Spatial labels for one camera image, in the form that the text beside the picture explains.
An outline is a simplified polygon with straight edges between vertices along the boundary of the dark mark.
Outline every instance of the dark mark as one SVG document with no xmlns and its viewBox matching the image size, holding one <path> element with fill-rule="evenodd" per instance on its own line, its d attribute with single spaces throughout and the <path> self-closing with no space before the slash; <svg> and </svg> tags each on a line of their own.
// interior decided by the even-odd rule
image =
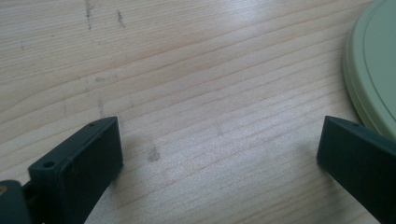
<svg viewBox="0 0 396 224">
<path fill-rule="evenodd" d="M 87 93 L 87 96 L 90 96 L 90 81 L 88 80 L 87 77 L 83 78 L 84 86 L 85 86 L 85 93 Z"/>
<path fill-rule="evenodd" d="M 92 17 L 92 10 L 93 10 L 93 5 L 91 4 L 90 0 L 85 0 L 85 9 L 87 10 L 87 23 L 88 23 L 88 29 L 92 29 L 91 25 L 91 17 Z"/>
<path fill-rule="evenodd" d="M 102 119 L 105 117 L 105 106 L 103 105 L 102 100 L 99 100 L 98 104 L 99 104 L 99 106 L 98 106 L 99 107 L 99 115 L 100 115 L 100 118 Z"/>
<path fill-rule="evenodd" d="M 160 159 L 160 156 L 161 156 L 160 152 L 157 150 L 156 147 L 154 147 L 148 152 L 148 161 L 149 162 L 158 161 Z"/>
<path fill-rule="evenodd" d="M 97 78 L 95 79 L 95 81 L 96 81 L 96 82 L 108 81 L 108 80 L 111 80 L 111 79 L 114 79 L 114 78 L 117 78 L 117 77 L 118 77 L 117 75 L 113 75 L 113 76 L 111 76 L 111 77 L 97 77 Z"/>
<path fill-rule="evenodd" d="M 117 10 L 117 13 L 119 14 L 120 27 L 125 28 L 125 24 L 123 23 L 121 12 Z"/>
</svg>

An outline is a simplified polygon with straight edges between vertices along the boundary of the light wood surface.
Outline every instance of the light wood surface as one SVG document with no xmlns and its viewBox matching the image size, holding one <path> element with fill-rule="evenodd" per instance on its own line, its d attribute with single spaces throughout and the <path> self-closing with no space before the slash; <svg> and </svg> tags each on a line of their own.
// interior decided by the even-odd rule
<svg viewBox="0 0 396 224">
<path fill-rule="evenodd" d="M 0 179 L 118 116 L 87 223 L 376 223 L 316 164 L 371 0 L 0 1 Z"/>
</svg>

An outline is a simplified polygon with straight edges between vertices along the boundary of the tabletop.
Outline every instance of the tabletop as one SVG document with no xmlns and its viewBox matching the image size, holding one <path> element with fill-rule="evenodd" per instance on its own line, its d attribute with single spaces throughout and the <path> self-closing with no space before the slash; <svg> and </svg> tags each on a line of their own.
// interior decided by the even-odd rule
<svg viewBox="0 0 396 224">
<path fill-rule="evenodd" d="M 316 163 L 371 0 L 4 0 L 0 179 L 117 116 L 124 167 L 87 223 L 376 223 Z"/>
</svg>

